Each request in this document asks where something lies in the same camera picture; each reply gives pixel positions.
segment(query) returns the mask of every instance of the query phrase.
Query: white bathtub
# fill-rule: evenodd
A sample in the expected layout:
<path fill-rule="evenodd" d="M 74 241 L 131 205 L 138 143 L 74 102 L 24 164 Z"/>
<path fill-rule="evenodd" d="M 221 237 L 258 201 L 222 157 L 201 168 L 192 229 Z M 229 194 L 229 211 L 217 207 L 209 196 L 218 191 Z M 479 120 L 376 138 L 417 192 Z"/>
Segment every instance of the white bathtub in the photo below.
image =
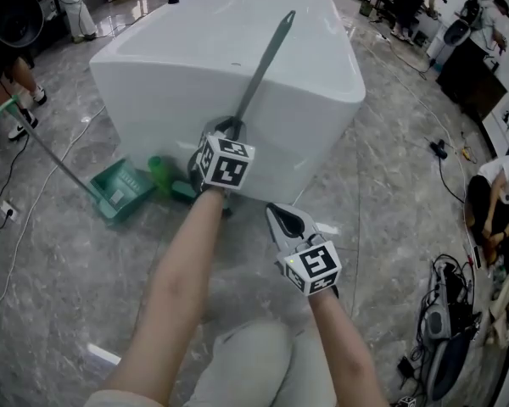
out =
<path fill-rule="evenodd" d="M 236 112 L 290 10 L 292 28 L 244 117 L 256 158 L 240 193 L 296 199 L 366 95 L 332 0 L 181 0 L 97 53 L 92 74 L 136 167 L 162 155 L 186 169 L 205 123 Z"/>

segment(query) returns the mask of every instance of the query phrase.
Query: floor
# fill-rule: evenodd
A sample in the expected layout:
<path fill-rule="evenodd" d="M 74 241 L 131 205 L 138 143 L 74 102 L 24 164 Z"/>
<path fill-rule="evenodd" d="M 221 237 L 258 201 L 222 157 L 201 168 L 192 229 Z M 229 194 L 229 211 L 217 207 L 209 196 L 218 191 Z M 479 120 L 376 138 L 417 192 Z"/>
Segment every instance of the floor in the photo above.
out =
<path fill-rule="evenodd" d="M 395 367 L 413 346 L 429 261 L 442 252 L 463 261 L 467 243 L 461 205 L 444 189 L 426 140 L 447 136 L 411 92 L 438 115 L 452 143 L 463 144 L 463 131 L 479 163 L 488 158 L 488 150 L 477 126 L 441 93 L 434 72 L 424 81 L 400 61 L 358 14 L 356 0 L 334 1 L 364 77 L 366 101 L 297 206 L 323 224 L 338 247 L 344 265 L 341 300 L 373 353 L 385 394 L 395 401 L 414 388 L 407 383 L 400 390 Z M 99 33 L 107 35 L 165 2 L 124 0 L 92 14 Z M 102 108 L 88 61 L 124 28 L 80 45 L 63 40 L 36 58 L 34 75 L 49 100 L 34 113 L 41 121 L 38 133 L 54 152 L 63 153 Z M 413 64 L 426 64 L 408 46 L 397 43 L 394 48 Z M 21 148 L 6 142 L 11 125 L 0 122 L 0 187 Z M 118 144 L 104 110 L 66 164 L 88 181 L 120 157 Z M 478 167 L 466 161 L 462 166 L 467 179 Z M 5 197 L 21 216 L 0 231 L 0 294 L 28 210 L 52 168 L 30 142 L 14 169 Z M 454 156 L 444 162 L 443 172 L 449 187 L 462 194 Z M 241 200 L 222 227 L 207 311 L 184 361 L 173 405 L 188 399 L 219 333 L 259 317 L 297 327 L 310 321 L 307 303 L 275 276 L 271 262 L 276 249 L 263 207 L 262 202 Z M 83 404 L 113 367 L 87 345 L 123 354 L 148 274 L 186 214 L 184 205 L 153 198 L 127 222 L 108 228 L 71 182 L 60 172 L 51 176 L 19 243 L 0 309 L 1 406 Z M 490 294 L 485 272 L 479 273 L 477 284 L 476 307 L 482 309 Z M 499 350 L 482 348 L 478 340 L 444 405 L 481 405 L 500 359 Z"/>

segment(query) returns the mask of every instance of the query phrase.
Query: hand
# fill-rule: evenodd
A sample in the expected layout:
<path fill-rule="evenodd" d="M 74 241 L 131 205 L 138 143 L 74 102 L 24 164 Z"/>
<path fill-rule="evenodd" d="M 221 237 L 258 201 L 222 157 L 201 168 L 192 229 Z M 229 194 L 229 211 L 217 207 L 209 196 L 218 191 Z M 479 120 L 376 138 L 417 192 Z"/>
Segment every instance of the hand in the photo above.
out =
<path fill-rule="evenodd" d="M 488 240 L 490 238 L 490 235 L 492 235 L 492 220 L 487 219 L 484 222 L 483 237 L 485 237 Z"/>
<path fill-rule="evenodd" d="M 501 43 L 498 43 L 498 47 L 500 48 L 500 56 L 504 51 L 507 51 L 507 40 L 503 40 Z"/>
<path fill-rule="evenodd" d="M 495 234 L 489 238 L 489 243 L 492 248 L 498 247 L 498 244 L 500 244 L 502 241 L 503 241 L 503 232 L 500 232 L 499 234 Z"/>

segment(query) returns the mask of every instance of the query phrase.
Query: gray handle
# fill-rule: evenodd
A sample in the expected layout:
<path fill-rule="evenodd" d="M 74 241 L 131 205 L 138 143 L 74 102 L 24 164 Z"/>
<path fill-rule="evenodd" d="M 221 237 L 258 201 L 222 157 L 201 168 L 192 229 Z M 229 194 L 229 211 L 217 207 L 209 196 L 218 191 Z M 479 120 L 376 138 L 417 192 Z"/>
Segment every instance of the gray handle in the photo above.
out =
<path fill-rule="evenodd" d="M 247 107 L 249 106 L 251 99 L 253 99 L 253 96 L 255 95 L 256 89 L 258 89 L 258 86 L 262 81 L 262 77 L 264 77 L 264 74 L 266 73 L 268 67 L 273 61 L 273 58 L 275 58 L 277 51 L 279 51 L 282 42 L 287 36 L 288 31 L 292 26 L 292 22 L 294 21 L 295 15 L 296 11 L 291 10 L 277 26 L 275 33 L 271 37 L 270 43 L 266 47 L 264 54 L 262 54 L 262 59 L 260 59 L 258 68 L 256 68 L 253 78 L 251 79 L 249 85 L 247 86 L 247 90 L 245 91 L 243 98 L 241 98 L 241 103 L 239 103 L 238 111 L 236 112 L 235 116 L 237 120 L 243 119 L 243 116 L 245 115 L 245 110 L 247 110 Z"/>
<path fill-rule="evenodd" d="M 95 198 L 98 201 L 98 198 L 92 194 L 89 188 L 80 181 L 80 179 L 75 176 L 70 169 L 68 169 L 64 163 L 57 157 L 54 152 L 48 148 L 48 146 L 43 142 L 43 140 L 37 135 L 37 133 L 32 129 L 31 125 L 22 115 L 22 113 L 17 109 L 17 106 L 14 105 L 11 109 L 8 109 L 10 114 L 19 122 L 19 125 L 25 128 L 26 132 L 32 137 L 48 154 L 51 160 L 61 169 L 75 184 L 79 186 L 81 190 L 84 190 L 88 193 L 91 198 Z"/>

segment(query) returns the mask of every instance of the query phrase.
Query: white pants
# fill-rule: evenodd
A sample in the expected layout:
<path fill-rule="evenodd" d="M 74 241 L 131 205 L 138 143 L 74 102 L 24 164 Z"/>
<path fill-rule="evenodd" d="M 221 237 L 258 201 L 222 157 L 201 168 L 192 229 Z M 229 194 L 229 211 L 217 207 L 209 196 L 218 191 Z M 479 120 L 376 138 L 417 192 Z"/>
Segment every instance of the white pants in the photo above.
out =
<path fill-rule="evenodd" d="M 68 15 L 72 36 L 96 33 L 96 26 L 83 0 L 60 0 L 60 2 Z"/>
<path fill-rule="evenodd" d="M 218 337 L 213 360 L 184 407 L 334 407 L 332 378 L 316 329 L 293 336 L 252 321 Z M 96 392 L 85 407 L 160 407 L 134 393 Z"/>

